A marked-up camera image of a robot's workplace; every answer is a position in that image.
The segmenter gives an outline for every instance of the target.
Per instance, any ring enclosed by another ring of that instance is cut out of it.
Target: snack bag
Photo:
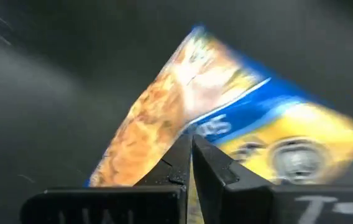
[[[89,186],[136,184],[183,132],[275,184],[325,184],[353,161],[352,119],[197,27],[132,105]],[[203,223],[190,176],[188,222]]]

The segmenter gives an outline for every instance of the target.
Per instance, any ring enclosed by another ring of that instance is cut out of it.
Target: chip bag
[[[275,184],[326,184],[353,161],[353,119],[202,27],[192,30],[132,105],[89,186],[136,184],[181,133],[205,137]],[[188,222],[203,223],[193,174],[190,185]]]

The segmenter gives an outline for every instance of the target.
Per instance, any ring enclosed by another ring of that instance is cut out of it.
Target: food photo on package
[[[353,162],[353,119],[196,27],[131,106],[88,185],[136,184],[183,133],[274,184],[326,184]],[[188,223],[203,223],[190,178]]]

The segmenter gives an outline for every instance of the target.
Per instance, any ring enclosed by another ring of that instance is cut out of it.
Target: food package
[[[326,184],[353,162],[353,119],[328,109],[202,27],[139,96],[89,186],[131,186],[181,133],[199,134],[275,183]],[[202,223],[193,174],[188,222]]]

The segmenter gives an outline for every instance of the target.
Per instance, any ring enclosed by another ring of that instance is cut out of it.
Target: black background
[[[353,0],[0,1],[0,222],[81,186],[194,24],[353,117]]]

